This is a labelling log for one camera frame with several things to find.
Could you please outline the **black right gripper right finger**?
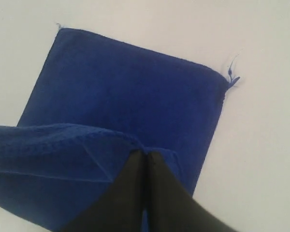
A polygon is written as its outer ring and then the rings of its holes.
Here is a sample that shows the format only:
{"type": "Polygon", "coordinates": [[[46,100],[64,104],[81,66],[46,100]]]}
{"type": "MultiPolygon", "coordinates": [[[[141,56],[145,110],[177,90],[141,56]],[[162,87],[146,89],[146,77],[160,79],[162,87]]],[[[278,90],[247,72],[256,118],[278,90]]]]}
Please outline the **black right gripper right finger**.
{"type": "Polygon", "coordinates": [[[233,232],[200,206],[173,175],[159,152],[147,156],[151,232],[233,232]]]}

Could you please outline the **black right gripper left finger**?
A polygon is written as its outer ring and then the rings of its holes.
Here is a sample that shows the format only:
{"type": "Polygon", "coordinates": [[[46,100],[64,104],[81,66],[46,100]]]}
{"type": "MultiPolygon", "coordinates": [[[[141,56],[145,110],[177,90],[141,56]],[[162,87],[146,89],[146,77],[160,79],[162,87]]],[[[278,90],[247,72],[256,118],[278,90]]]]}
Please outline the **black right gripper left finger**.
{"type": "Polygon", "coordinates": [[[65,225],[64,232],[139,232],[144,208],[145,154],[133,150],[107,191],[65,225]]]}

